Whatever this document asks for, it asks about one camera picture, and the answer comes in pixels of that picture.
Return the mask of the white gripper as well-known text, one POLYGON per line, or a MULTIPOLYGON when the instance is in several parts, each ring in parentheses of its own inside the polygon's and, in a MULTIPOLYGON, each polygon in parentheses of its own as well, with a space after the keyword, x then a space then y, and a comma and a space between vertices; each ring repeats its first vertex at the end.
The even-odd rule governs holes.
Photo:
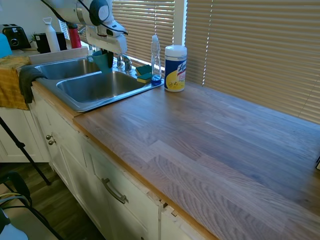
POLYGON ((99 36, 93 26, 87 25, 85 35, 88 44, 95 45, 101 49, 101 55, 104 55, 107 50, 107 66, 109 69, 113 67, 114 53, 125 54, 128 50, 124 34, 120 34, 119 36, 99 36))

